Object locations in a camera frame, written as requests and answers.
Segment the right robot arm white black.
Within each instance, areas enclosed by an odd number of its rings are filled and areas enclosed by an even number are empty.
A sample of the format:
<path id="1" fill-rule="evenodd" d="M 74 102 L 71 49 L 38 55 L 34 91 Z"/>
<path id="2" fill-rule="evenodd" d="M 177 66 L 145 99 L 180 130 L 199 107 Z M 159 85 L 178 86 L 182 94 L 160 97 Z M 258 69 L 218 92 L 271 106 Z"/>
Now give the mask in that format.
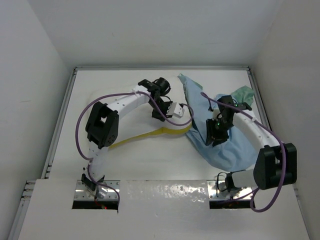
<path id="1" fill-rule="evenodd" d="M 283 143 L 265 128 L 246 102 L 234 102 L 230 95 L 220 97 L 217 109 L 209 108 L 213 117 L 206 120 L 207 146 L 213 147 L 229 139 L 228 131 L 240 130 L 257 152 L 252 170 L 227 173 L 225 187 L 228 192 L 244 187 L 268 190 L 291 185 L 297 181 L 297 148 L 292 143 Z"/>

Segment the white pillow yellow underside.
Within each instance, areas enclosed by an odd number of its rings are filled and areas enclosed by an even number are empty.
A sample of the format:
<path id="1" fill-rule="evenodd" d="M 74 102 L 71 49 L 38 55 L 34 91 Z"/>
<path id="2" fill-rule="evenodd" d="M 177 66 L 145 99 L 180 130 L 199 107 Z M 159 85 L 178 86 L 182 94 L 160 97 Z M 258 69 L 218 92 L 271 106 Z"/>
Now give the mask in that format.
<path id="1" fill-rule="evenodd" d="M 151 118 L 152 107 L 149 104 L 141 105 L 120 120 L 118 137 L 109 148 L 117 147 L 139 138 L 147 138 L 162 134 L 181 135 L 186 133 L 191 126 L 193 116 L 186 101 L 183 99 L 183 89 L 181 85 L 178 85 L 177 91 L 178 94 L 176 95 L 175 101 L 172 100 L 173 95 L 170 92 L 166 96 L 170 97 L 171 101 L 177 102 L 183 106 L 184 115 L 182 118 L 172 117 L 170 119 L 172 121 L 171 123 L 167 121 L 156 123 L 156 120 Z M 90 103 L 99 97 L 100 96 L 91 98 Z"/>

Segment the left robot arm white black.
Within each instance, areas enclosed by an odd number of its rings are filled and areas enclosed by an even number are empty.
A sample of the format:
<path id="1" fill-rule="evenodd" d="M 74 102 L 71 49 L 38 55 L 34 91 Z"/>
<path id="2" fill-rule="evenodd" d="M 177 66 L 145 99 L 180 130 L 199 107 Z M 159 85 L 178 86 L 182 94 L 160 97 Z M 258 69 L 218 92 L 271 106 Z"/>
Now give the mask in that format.
<path id="1" fill-rule="evenodd" d="M 152 107 L 151 118 L 156 123 L 171 123 L 174 114 L 172 100 L 164 101 L 171 90 L 170 83 L 163 77 L 154 81 L 143 79 L 130 92 L 107 94 L 89 103 L 80 113 L 75 127 L 75 144 L 79 155 L 88 161 L 87 172 L 82 174 L 81 182 L 87 189 L 97 194 L 99 187 L 113 190 L 114 188 L 104 184 L 104 175 L 99 172 L 102 160 L 98 159 L 98 153 L 92 157 L 85 156 L 79 142 L 79 128 L 81 120 L 88 109 L 91 109 L 85 125 L 85 132 L 90 143 L 98 150 L 108 149 L 117 139 L 120 120 L 138 107 L 149 104 Z"/>

